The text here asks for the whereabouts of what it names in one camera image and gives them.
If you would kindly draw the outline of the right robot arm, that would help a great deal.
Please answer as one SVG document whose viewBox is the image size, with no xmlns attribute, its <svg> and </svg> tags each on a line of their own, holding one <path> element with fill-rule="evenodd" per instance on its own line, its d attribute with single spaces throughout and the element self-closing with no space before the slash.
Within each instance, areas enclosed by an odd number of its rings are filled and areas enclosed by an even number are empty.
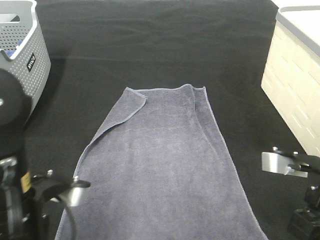
<svg viewBox="0 0 320 240">
<path fill-rule="evenodd" d="M 320 239 L 320 187 L 307 188 L 305 208 L 296 209 L 291 215 L 287 230 L 298 240 Z"/>
</svg>

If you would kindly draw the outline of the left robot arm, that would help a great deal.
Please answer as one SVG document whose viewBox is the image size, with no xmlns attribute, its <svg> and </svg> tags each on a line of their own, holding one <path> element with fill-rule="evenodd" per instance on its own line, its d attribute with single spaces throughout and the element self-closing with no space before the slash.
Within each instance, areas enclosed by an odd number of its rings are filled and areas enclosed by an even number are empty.
<svg viewBox="0 0 320 240">
<path fill-rule="evenodd" d="M 25 158 L 24 124 L 32 99 L 19 80 L 0 71 L 0 238 L 2 240 L 45 240 L 49 218 L 32 183 Z"/>
</svg>

